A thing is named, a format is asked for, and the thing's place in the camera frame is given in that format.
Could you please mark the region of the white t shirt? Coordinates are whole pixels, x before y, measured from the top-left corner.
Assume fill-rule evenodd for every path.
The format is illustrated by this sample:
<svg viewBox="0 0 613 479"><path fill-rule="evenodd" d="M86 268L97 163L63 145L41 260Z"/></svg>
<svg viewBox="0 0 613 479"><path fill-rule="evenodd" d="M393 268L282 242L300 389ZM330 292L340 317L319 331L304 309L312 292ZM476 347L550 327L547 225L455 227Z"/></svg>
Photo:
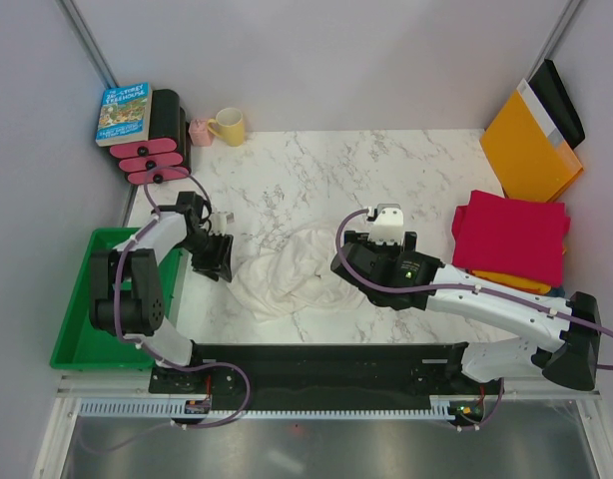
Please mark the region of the white t shirt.
<svg viewBox="0 0 613 479"><path fill-rule="evenodd" d="M331 221L311 223L290 234L281 248L263 248L240 265L229 285L231 293L258 321L306 308L359 308L364 295L330 270L335 232Z"/></svg>

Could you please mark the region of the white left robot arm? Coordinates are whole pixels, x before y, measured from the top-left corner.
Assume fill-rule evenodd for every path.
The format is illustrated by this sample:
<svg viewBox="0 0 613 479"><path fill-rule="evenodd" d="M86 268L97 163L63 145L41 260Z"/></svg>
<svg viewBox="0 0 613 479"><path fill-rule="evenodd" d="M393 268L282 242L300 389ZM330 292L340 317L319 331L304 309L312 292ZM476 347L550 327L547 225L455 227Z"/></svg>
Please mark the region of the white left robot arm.
<svg viewBox="0 0 613 479"><path fill-rule="evenodd" d="M207 370L195 343L167 318L159 266L182 248L191 255L194 272L230 282L234 237L227 226L233 220L231 213L215 213L200 195L182 192L174 204L155 206L149 221L128 239L89 259L93 328L173 368L172 381L185 392L202 388Z"/></svg>

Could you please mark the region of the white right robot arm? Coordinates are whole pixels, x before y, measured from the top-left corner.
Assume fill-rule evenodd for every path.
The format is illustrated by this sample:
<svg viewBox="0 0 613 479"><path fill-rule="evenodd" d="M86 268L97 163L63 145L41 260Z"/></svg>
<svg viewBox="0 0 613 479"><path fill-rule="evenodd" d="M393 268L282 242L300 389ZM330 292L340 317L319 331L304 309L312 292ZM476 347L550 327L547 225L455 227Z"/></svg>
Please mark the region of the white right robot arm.
<svg viewBox="0 0 613 479"><path fill-rule="evenodd" d="M463 393L506 376L542 376L578 391L596 385L600 334L596 298L532 295L467 272L415 249L415 235L403 243L377 244L366 233L335 237L330 269L381 308L431 310L474 319L512 333L491 343L457 346L444 367L444 380Z"/></svg>

